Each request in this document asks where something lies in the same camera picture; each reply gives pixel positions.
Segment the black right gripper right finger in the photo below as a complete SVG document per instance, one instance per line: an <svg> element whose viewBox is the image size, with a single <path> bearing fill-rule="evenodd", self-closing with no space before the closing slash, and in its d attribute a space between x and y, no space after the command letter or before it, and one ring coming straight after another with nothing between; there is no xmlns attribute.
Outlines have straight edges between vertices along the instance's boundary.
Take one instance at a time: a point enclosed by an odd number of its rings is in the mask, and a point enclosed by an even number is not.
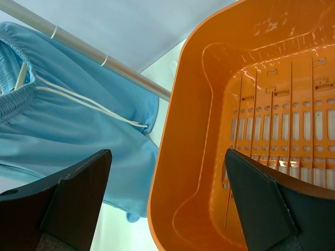
<svg viewBox="0 0 335 251"><path fill-rule="evenodd" d="M334 250L334 191L225 154L248 250Z"/></svg>

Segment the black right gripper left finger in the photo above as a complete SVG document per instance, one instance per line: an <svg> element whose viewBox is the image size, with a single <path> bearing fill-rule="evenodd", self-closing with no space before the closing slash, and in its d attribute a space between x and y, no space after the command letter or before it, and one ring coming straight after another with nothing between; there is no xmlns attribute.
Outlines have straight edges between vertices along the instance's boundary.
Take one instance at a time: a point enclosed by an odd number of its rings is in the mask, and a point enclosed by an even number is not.
<svg viewBox="0 0 335 251"><path fill-rule="evenodd" d="M90 250L112 154L1 193L1 250Z"/></svg>

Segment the light blue shorts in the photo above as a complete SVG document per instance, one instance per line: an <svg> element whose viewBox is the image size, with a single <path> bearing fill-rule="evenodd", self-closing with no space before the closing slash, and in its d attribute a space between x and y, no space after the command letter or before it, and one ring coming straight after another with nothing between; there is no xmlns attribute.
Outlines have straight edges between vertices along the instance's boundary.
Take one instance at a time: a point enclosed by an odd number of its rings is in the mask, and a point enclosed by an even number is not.
<svg viewBox="0 0 335 251"><path fill-rule="evenodd" d="M156 95L40 32L1 23L2 176L33 182L109 149L104 202L129 222L145 218L158 111Z"/></svg>

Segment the white plastic hanger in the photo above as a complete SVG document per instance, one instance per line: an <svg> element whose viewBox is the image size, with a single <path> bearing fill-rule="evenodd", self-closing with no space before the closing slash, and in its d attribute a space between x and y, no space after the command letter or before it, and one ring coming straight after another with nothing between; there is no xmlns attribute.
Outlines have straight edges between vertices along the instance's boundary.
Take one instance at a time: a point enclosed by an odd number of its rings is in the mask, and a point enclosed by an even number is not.
<svg viewBox="0 0 335 251"><path fill-rule="evenodd" d="M26 75L27 75L27 66L25 63L23 63L21 66L16 84L15 84L14 90L17 90L23 86L23 84L25 83Z"/></svg>

